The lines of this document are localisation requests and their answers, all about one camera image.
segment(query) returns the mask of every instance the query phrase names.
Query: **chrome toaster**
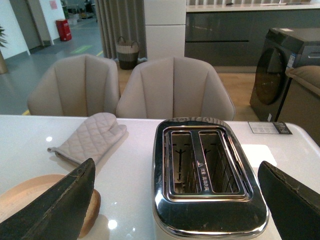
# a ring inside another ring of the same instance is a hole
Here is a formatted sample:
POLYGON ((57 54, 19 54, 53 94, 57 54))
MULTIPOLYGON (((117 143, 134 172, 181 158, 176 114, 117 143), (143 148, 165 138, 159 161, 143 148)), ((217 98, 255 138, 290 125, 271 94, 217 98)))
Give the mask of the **chrome toaster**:
POLYGON ((157 240, 251 239, 269 220, 241 145, 214 118, 173 118, 158 126, 152 208, 157 240))

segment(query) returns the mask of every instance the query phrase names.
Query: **gray floor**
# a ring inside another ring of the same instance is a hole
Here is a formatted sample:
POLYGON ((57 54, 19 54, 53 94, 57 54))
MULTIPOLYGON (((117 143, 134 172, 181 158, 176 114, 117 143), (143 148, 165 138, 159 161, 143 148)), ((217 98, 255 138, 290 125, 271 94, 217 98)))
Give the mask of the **gray floor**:
POLYGON ((70 26, 72 39, 56 41, 31 55, 19 54, 5 60, 8 73, 0 74, 0 114, 21 115, 28 110, 27 98, 46 70, 57 60, 91 54, 103 57, 98 23, 82 19, 70 26))

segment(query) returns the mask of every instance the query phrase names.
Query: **front-load washing machine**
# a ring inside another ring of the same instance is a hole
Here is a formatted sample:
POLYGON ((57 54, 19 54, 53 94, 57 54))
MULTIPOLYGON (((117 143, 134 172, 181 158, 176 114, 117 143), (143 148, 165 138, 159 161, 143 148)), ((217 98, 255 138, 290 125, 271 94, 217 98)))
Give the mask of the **front-load washing machine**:
POLYGON ((258 61, 250 105, 261 121, 278 120, 290 79, 287 68, 320 66, 320 28, 271 28, 258 61))

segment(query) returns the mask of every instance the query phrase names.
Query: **kitchen cabinet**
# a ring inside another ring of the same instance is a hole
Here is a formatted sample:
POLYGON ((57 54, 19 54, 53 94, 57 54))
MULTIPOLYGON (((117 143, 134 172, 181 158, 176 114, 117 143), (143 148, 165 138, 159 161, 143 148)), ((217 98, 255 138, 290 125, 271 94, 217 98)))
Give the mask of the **kitchen cabinet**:
POLYGON ((320 9, 187 12, 186 57, 256 67, 270 28, 320 28, 320 9))

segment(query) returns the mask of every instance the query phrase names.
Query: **beige oven mitt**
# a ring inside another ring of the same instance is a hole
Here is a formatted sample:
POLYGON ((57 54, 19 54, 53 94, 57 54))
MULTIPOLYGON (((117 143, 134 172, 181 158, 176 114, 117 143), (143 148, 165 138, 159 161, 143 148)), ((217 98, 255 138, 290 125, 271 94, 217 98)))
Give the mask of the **beige oven mitt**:
POLYGON ((126 131, 127 126, 118 125, 115 115, 100 112, 87 118, 60 147, 47 150, 78 164, 92 158, 97 165, 126 131))

